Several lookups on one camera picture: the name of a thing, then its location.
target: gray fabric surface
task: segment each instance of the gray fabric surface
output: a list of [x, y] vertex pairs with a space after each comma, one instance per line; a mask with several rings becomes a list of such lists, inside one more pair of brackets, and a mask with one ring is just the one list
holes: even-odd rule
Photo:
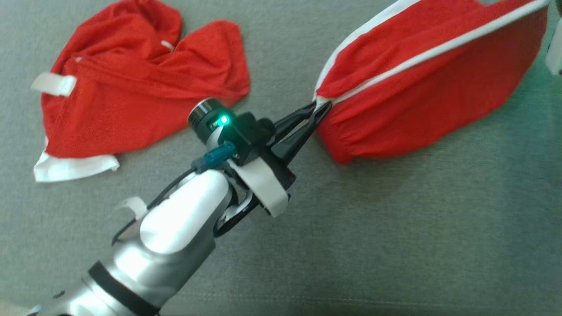
[[[203, 151], [185, 130], [120, 155], [115, 173], [34, 183], [44, 134], [29, 86], [110, 2], [0, 2], [0, 297], [18, 305], [77, 279], [130, 218], [113, 207], [151, 199]], [[166, 2], [184, 31], [240, 24], [252, 88], [236, 109], [276, 119], [309, 100], [331, 51], [392, 0]], [[562, 312], [562, 78], [545, 48], [506, 106], [426, 150], [341, 166], [312, 139], [292, 166], [291, 209], [255, 212], [219, 239], [164, 314]]]

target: black cable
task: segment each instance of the black cable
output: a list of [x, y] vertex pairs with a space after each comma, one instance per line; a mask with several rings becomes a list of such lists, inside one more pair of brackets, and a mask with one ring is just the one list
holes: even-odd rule
[[[164, 190], [162, 190], [162, 192], [160, 192], [160, 194], [150, 204], [148, 204], [147, 210], [151, 210], [155, 206], [157, 206], [158, 204], [162, 203], [162, 201], [164, 200], [164, 197], [166, 196], [166, 194], [168, 192], [170, 192], [171, 189], [173, 189], [175, 186], [177, 186], [178, 183], [180, 183], [185, 177], [187, 177], [188, 175], [190, 175], [194, 172], [195, 172], [195, 168], [191, 168], [191, 169], [187, 170], [186, 172], [182, 173], [182, 175], [180, 175], [179, 177], [175, 178], [175, 180], [170, 182], [170, 184], [168, 184], [168, 186], [166, 188], [164, 188]], [[127, 230], [127, 228], [131, 227], [131, 225], [133, 225], [136, 221], [137, 220], [135, 218], [133, 218], [130, 222], [127, 223], [127, 225], [123, 226], [122, 229], [119, 229], [119, 231], [115, 234], [115, 236], [113, 236], [113, 239], [111, 240], [111, 246], [113, 246], [117, 242], [117, 240], [119, 240], [119, 236], [125, 230]]]

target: robotic arm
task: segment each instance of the robotic arm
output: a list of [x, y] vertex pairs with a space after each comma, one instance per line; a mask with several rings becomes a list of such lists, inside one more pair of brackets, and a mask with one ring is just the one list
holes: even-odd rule
[[260, 205], [271, 216], [286, 209], [296, 179], [287, 165], [330, 108], [313, 102], [274, 124], [236, 116], [215, 99], [199, 103], [188, 121], [208, 152], [136, 212], [107, 258], [30, 316], [158, 314], [211, 254], [214, 238]]

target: red cloth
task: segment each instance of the red cloth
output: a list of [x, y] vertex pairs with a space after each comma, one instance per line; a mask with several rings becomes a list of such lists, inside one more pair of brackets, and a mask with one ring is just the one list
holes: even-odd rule
[[[531, 2], [418, 1], [340, 51], [316, 92], [337, 100], [366, 80]], [[318, 129], [335, 161], [405, 154], [503, 105], [540, 49], [548, 5], [542, 2], [543, 8], [337, 103]]]
[[202, 99], [231, 106], [246, 95], [238, 25], [212, 22], [178, 43], [181, 26], [179, 12], [156, 0], [117, 2], [82, 23], [51, 69], [77, 77], [76, 87], [70, 97], [42, 95], [46, 152], [138, 150], [185, 128]]

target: black band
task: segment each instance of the black band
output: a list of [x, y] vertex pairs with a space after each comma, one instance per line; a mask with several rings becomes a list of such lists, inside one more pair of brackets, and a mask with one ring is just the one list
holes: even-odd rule
[[101, 262], [96, 262], [88, 270], [88, 273], [104, 291], [130, 309], [131, 312], [139, 316], [154, 316], [160, 311], [159, 308], [145, 301], [142, 297], [114, 279]]

